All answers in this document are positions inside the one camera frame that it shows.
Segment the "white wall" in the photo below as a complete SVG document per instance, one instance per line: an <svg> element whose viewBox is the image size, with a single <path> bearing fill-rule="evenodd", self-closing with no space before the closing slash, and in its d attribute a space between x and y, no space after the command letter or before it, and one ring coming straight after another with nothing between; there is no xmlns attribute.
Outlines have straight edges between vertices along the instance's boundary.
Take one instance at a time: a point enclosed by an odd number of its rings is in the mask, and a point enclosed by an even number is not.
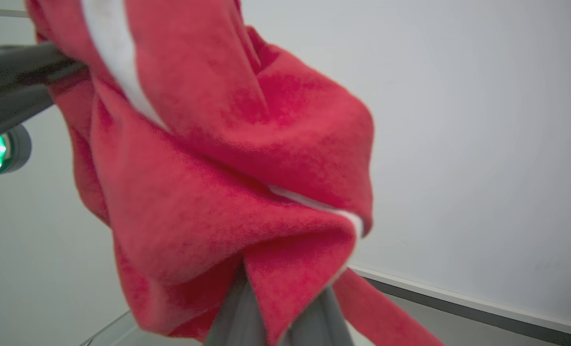
<svg viewBox="0 0 571 346"><path fill-rule="evenodd" d="M33 44L27 18L0 17L0 44ZM128 309L110 230L84 208L57 108L26 121L27 165L0 176L0 346L78 346Z"/></svg>
<svg viewBox="0 0 571 346"><path fill-rule="evenodd" d="M375 119L353 263L571 320L571 0L244 0Z"/></svg>

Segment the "baseboard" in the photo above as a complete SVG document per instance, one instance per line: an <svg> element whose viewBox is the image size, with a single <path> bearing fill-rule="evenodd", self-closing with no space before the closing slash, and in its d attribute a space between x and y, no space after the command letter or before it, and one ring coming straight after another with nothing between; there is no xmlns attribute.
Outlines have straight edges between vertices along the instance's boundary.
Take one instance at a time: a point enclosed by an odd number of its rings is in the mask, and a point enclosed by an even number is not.
<svg viewBox="0 0 571 346"><path fill-rule="evenodd" d="M429 285L398 278L384 273L349 266L367 278L380 291L428 305L435 309L462 315L472 320L492 324L515 333L528 335L555 344L571 345L571 321L516 309L507 305L446 291Z"/></svg>

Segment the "red cloth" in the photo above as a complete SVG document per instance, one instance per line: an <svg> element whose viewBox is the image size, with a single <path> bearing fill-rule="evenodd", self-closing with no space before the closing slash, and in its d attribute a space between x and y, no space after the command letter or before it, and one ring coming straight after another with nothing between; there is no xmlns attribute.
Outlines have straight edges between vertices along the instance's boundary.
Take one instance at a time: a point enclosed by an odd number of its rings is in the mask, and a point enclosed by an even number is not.
<svg viewBox="0 0 571 346"><path fill-rule="evenodd" d="M89 66L51 92L81 199L112 229L141 328L204 339L244 263L271 346L337 278L346 318L374 344L441 344L353 272L338 277L360 237L341 210L365 233L372 224L373 125L360 101L266 44L237 2L125 0L152 122L105 62L95 40L111 33L92 26L91 2L99 9L96 0L26 4L40 37Z"/></svg>

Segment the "cylindrical device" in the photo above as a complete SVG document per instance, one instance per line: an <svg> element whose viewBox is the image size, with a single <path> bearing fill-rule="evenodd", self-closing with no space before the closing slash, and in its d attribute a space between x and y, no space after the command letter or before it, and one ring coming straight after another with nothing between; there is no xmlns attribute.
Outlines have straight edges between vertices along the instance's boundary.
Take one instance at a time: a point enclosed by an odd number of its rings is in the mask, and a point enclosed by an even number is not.
<svg viewBox="0 0 571 346"><path fill-rule="evenodd" d="M24 166L31 155L31 138L22 125L0 135L0 175Z"/></svg>

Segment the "red fabric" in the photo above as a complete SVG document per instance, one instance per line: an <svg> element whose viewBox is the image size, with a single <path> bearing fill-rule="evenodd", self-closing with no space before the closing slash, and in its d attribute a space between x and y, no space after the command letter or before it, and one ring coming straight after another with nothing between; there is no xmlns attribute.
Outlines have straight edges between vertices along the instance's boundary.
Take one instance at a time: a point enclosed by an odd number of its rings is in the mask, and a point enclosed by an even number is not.
<svg viewBox="0 0 571 346"><path fill-rule="evenodd" d="M275 345L343 267L357 235L341 215L267 186L352 212L368 232L373 125L364 105L246 28L237 2L126 0L140 84L167 132L126 99L80 0L26 4L41 37L89 66L51 92L70 129L80 197L112 229L138 324L204 339L244 263ZM360 280L347 272L335 285L357 329L377 345L439 344ZM356 312L360 304L375 308Z"/></svg>

